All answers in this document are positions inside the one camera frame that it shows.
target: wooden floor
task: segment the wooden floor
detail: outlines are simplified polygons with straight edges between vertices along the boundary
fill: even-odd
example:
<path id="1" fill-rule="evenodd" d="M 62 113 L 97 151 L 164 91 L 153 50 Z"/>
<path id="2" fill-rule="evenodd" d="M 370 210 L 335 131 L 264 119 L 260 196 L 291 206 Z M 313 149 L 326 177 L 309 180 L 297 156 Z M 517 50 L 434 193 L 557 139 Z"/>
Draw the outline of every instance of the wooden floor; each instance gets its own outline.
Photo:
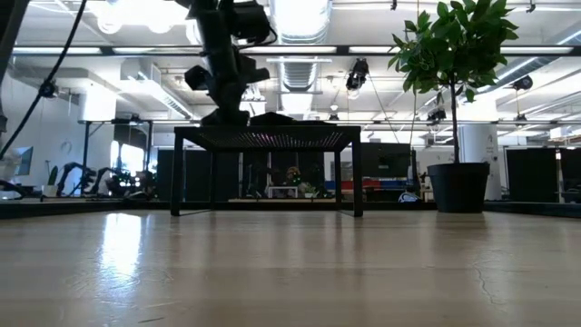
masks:
<path id="1" fill-rule="evenodd" d="M 0 326 L 578 326 L 581 220 L 90 213 L 0 222 Z"/>

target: floor crack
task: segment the floor crack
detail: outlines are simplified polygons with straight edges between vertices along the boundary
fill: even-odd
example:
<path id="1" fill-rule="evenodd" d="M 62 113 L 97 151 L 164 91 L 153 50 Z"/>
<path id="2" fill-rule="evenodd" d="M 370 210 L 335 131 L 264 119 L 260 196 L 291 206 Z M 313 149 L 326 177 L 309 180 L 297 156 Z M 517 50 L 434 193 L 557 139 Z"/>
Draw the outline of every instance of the floor crack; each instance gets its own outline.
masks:
<path id="1" fill-rule="evenodd" d="M 502 303 L 502 302 L 496 302 L 496 301 L 494 301 L 494 297 L 488 291 L 488 289 L 487 289 L 487 282 L 482 277 L 482 271 L 480 270 L 480 268 L 478 268 L 478 263 L 472 263 L 472 266 L 474 267 L 474 269 L 478 273 L 478 279 L 480 280 L 480 289 L 482 290 L 482 292 L 484 292 L 484 294 L 487 295 L 488 301 L 490 302 L 490 304 L 503 305 L 504 303 Z"/>

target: black table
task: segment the black table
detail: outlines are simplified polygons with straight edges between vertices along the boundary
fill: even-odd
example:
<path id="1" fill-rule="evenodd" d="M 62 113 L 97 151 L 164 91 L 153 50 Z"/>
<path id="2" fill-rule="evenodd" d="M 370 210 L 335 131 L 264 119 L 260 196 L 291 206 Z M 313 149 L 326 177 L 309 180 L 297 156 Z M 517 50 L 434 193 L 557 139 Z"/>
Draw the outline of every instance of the black table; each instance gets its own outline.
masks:
<path id="1" fill-rule="evenodd" d="M 173 216 L 180 215 L 183 201 L 183 140 L 188 140 L 210 152 L 210 209 L 216 203 L 217 153 L 245 152 L 333 152 L 335 180 L 341 180 L 340 153 L 349 144 L 353 155 L 353 213 L 363 215 L 361 177 L 361 128 L 359 126 L 211 126 L 175 127 L 173 151 L 172 201 Z M 335 183 L 335 202 L 341 209 L 341 183 Z"/>

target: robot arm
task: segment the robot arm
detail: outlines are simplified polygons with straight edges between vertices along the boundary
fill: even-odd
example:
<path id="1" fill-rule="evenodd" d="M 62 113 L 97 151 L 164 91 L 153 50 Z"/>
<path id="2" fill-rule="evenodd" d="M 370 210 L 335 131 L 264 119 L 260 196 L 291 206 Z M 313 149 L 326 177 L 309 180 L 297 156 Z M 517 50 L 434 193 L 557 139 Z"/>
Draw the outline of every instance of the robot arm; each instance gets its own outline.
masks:
<path id="1" fill-rule="evenodd" d="M 56 196 L 61 197 L 63 195 L 63 190 L 64 190 L 64 182 L 66 182 L 66 178 L 69 176 L 69 173 L 71 173 L 71 171 L 74 168 L 78 168 L 78 169 L 83 169 L 83 165 L 80 163 L 67 163 L 64 167 L 63 167 L 63 175 L 61 176 L 60 181 L 57 184 L 57 188 L 56 188 Z M 91 177 L 95 176 L 96 172 L 90 168 L 86 168 L 86 171 L 84 172 L 83 175 L 81 175 L 81 181 L 79 182 L 79 184 L 73 189 L 73 191 L 71 193 L 73 193 L 74 191 L 76 191 L 77 188 L 79 187 L 84 187 L 91 182 Z"/>
<path id="2" fill-rule="evenodd" d="M 197 20 L 203 53 L 209 70 L 195 66 L 186 72 L 185 82 L 192 90 L 208 90 L 218 105 L 202 119 L 202 125 L 246 125 L 248 112 L 240 111 L 247 84 L 270 78 L 266 69 L 256 69 L 256 61 L 239 53 L 231 36 L 246 39 L 253 45 L 263 42 L 272 31 L 264 8 L 256 1 L 234 3 L 233 0 L 175 0 L 190 9 L 188 19 Z"/>

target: tree trunk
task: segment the tree trunk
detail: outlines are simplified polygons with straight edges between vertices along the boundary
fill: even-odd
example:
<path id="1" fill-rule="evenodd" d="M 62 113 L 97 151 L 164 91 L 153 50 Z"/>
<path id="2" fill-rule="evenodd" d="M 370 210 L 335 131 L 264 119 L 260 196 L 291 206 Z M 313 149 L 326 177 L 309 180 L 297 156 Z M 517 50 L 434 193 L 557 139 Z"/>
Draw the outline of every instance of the tree trunk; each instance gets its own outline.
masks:
<path id="1" fill-rule="evenodd" d="M 456 118 L 456 81 L 450 80 L 450 92 L 452 96 L 452 136 L 454 137 L 454 164 L 460 163 L 460 145 L 458 144 L 458 119 Z"/>

